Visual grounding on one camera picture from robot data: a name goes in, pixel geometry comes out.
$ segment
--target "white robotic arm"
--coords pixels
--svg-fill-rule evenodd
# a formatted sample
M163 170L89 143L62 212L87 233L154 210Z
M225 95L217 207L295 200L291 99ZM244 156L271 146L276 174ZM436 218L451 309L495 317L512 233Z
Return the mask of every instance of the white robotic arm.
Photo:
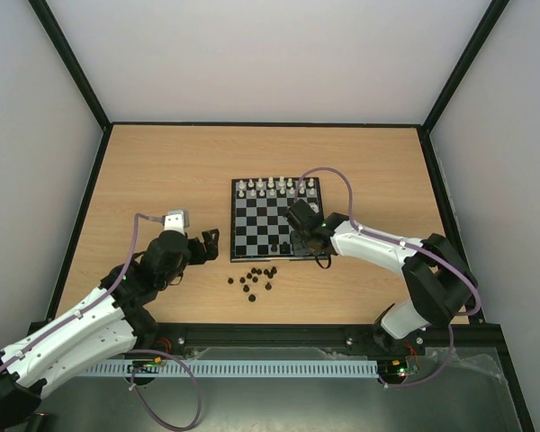
M163 232L138 254L142 255L139 263L135 259L127 263L113 292L107 291L124 265L116 266L72 309L0 350L0 428L22 422L41 399L89 366L154 343L158 324L143 306L182 277L186 266L218 256L217 229L203 232L202 243L187 238L187 226L186 211L171 211L164 218Z
M389 239L395 239L398 242L422 246L421 238L402 238L377 229L368 228L366 230L381 234ZM416 254L416 251L401 247L400 244L394 245L378 238L360 234L348 220L336 227L330 241L337 255L363 259L387 268L400 277L404 277L402 268L405 260ZM412 300L393 305L381 320L382 328L395 339L405 338L412 331L422 329L428 324L429 322L418 314Z
M446 326L471 295L461 280L415 248L431 250L476 283L467 264L443 236L432 234L423 240L398 237L360 225L356 229L347 216L332 213L324 219L304 200L295 202L285 218L306 248L316 254L356 257L405 279L410 299L393 304L376 322L393 339L405 338L430 324Z

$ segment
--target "wooden surface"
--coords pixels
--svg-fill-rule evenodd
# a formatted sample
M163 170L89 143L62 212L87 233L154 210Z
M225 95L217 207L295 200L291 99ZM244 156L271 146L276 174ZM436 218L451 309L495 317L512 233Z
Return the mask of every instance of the wooden surface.
M186 268L180 285L148 304L156 320L373 322L391 303L406 299L407 290L398 276L354 258L334 257L329 270L313 262L277 262L272 291L250 284L254 303L238 282L227 283L253 266L230 263L230 179L299 176L318 166L349 177L355 217L363 224L408 237L442 233L414 129L115 126L58 315L124 262L135 212L160 216L186 208L191 237L220 229L220 256ZM343 182L331 173L318 176L325 213L347 213ZM142 220L136 250L160 231L159 224Z

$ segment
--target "purple cable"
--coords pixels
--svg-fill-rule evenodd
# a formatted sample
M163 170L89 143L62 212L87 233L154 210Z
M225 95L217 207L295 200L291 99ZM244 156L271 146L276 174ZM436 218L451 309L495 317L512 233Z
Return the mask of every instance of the purple cable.
M448 324L448 334L450 335L450 345L448 346L448 352L446 353L446 358L444 359L444 362L429 376L426 378L422 378L421 380L415 381L415 382L403 382L402 384L388 384L384 381L384 379L380 376L378 377L378 381L380 381L384 386L392 387L394 389L402 389L406 387L414 387L415 385L421 385L424 383L427 383L428 381L432 381L434 378L440 374L446 365L450 363L450 360L452 360L452 353L454 352L454 332L452 331L452 325Z
M358 226L358 224L354 220L354 215L353 215L354 193L352 191L352 185L350 184L350 181L347 179L347 177L335 168L331 168L329 166L319 166L317 168L311 169L310 171L306 171L304 174L302 174L298 182L296 182L296 191L294 193L294 200L298 199L298 184L302 182L306 178L306 176L308 176L309 174L315 173L316 171L329 171L331 173L337 174L344 181L344 183L346 183L346 188L348 189L348 218L350 219L350 225L352 226L352 228L357 230L359 233L364 234L373 239L385 241L387 243L391 243L396 246L399 246L401 244L399 240L386 237L383 234L379 234L377 232L371 232L367 229L363 229ZM413 245L411 243L404 243L403 246L405 248L415 250L416 252L419 252L420 254L426 255L427 257L433 259L434 261L439 263L443 268L445 268L446 270L451 272L453 275L455 275L468 287L468 289L474 296L474 299L476 300L476 305L471 310L467 310L465 312L457 312L456 313L457 316L467 317L469 315L473 315L474 313L477 313L481 309L482 300L480 298L480 295L478 294L478 290L476 289L474 284L466 276L464 276L464 274L460 270L458 270L456 267L454 267L453 265L445 261L440 256L436 255L433 252L430 252L429 250L424 249L423 247L420 247L418 245Z
M170 425L169 423L166 423L162 418L160 418L152 410L152 408L144 400L144 398L142 397L142 393L140 393L140 391L138 390L138 387L134 383L134 378L136 376L136 372L139 369L135 369L134 372L132 372L132 376L130 377L130 384L134 386L134 387L132 387L132 389L138 395L140 401L142 402L142 406L144 407L144 410L146 410L146 412L152 417L152 419L154 421L156 421L162 428L165 428L165 429L168 429L168 430L174 430L175 432L181 432L181 431L185 431L185 430L190 430L193 427L195 427L196 424L198 423L198 419L200 418L200 413L202 412L202 391L200 390L200 384L198 383L198 380L196 379L196 377L194 376L194 374L192 373L190 368L188 366L186 366L186 364L182 360L177 359L173 355L170 355L170 354L167 354L167 353L162 353L162 352L156 351L154 349L132 349L131 351L128 352L128 354L146 354L146 355L151 354L153 356L162 356L162 357L165 357L165 358L167 358L169 360L173 360L173 361L177 362L180 366L182 366L182 368L190 376L190 379L192 380L192 383L194 384L194 388L196 389L196 399L197 399L197 402L198 402L197 407L196 407L196 415L194 416L193 420L190 422L190 424L188 426L178 427L178 426Z
M124 262L124 266L122 267L122 270L118 274L118 277L114 281L114 283L110 286L110 288L99 298L97 298L95 301L90 303L89 305L85 306L83 309L80 310L80 313L83 315L90 311L92 308L96 307L100 302L102 302L106 297L108 297L110 294L118 288L118 285L120 284L122 278L124 275L126 275L126 271L128 270L128 266L130 265L130 261L132 260L132 256L134 255L134 248L136 247L136 239L138 238L138 219L142 218L147 221L154 221L154 222L163 222L164 218L157 218L154 216L147 216L142 213L136 213L134 215L134 230L132 232L132 242L130 243L130 250L128 251L128 255L126 256L126 261ZM66 317L61 322L57 323L55 326L52 326L47 331L36 337L31 343L29 343L27 346L25 346L22 349L22 353L26 354L30 350L32 350L34 347L36 347L42 340L50 336L55 331L58 331L62 329L64 326L66 326L69 322L75 320L77 317L76 315L70 315L69 317ZM16 360L18 360L19 357L13 356L10 359L8 359L6 362L4 362L0 366L0 374L6 370L6 368L10 367Z

